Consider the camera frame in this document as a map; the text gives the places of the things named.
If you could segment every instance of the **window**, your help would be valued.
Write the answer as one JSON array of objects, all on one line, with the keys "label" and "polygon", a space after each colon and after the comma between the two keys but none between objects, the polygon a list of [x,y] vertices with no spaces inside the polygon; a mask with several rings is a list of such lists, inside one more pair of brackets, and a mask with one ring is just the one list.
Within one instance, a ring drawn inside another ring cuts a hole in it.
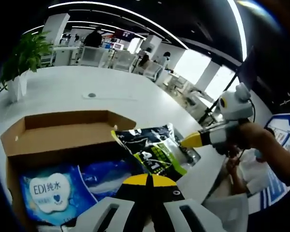
[{"label": "window", "polygon": [[210,57],[189,49],[179,59],[174,71],[195,85],[210,61]]},{"label": "window", "polygon": [[[212,81],[207,86],[205,92],[214,100],[217,100],[219,96],[222,94],[223,90],[227,87],[228,83],[234,77],[235,72],[226,66],[222,66]],[[229,87],[229,91],[235,91],[235,87],[239,85],[239,80],[236,78],[231,86]]]}]

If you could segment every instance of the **blue wet wipes package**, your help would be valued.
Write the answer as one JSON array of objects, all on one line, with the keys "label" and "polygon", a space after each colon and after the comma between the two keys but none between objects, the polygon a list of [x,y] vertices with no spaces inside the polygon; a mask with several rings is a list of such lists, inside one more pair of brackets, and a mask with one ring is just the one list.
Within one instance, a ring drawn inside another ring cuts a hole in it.
[{"label": "blue wet wipes package", "polygon": [[123,161],[104,161],[80,166],[83,180],[95,199],[116,195],[121,184],[131,176],[133,167]]},{"label": "blue wet wipes package", "polygon": [[79,166],[60,165],[20,177],[28,216],[55,226],[79,216],[97,203],[85,186]]}]

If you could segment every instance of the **box flap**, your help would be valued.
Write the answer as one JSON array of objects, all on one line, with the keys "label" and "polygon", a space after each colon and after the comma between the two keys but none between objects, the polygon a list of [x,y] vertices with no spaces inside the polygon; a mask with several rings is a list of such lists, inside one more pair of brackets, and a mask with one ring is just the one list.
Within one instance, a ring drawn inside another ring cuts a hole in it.
[{"label": "box flap", "polygon": [[111,130],[136,123],[109,111],[74,111],[26,116],[1,136],[7,156],[33,154],[113,141]]}]

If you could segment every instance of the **person's hand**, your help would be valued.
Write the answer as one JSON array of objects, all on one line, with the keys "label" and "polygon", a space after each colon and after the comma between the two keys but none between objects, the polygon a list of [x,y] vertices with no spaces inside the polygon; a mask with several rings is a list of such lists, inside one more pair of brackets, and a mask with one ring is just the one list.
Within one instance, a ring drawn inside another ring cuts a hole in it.
[{"label": "person's hand", "polygon": [[234,159],[229,159],[227,164],[226,164],[226,168],[228,170],[229,174],[235,174],[236,173],[236,166],[239,164],[239,160],[237,158]]},{"label": "person's hand", "polygon": [[239,128],[241,134],[251,148],[259,149],[260,146],[264,144],[265,138],[274,138],[269,131],[267,131],[257,123],[247,122],[240,125]]}]

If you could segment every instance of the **white table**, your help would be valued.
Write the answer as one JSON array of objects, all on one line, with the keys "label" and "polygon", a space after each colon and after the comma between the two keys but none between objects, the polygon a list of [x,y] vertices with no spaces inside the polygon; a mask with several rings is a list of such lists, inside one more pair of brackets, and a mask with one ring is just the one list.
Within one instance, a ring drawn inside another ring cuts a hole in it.
[{"label": "white table", "polygon": [[[88,93],[97,95],[85,99]],[[0,94],[0,135],[20,118],[50,112],[110,110],[134,120],[137,128],[173,123],[183,136],[201,126],[176,101],[144,76],[111,69],[60,66],[39,69],[28,77],[27,95],[9,104]],[[178,181],[186,198],[202,202],[224,157],[210,146],[197,149],[201,159]],[[0,177],[5,182],[6,156],[0,141]]]}]

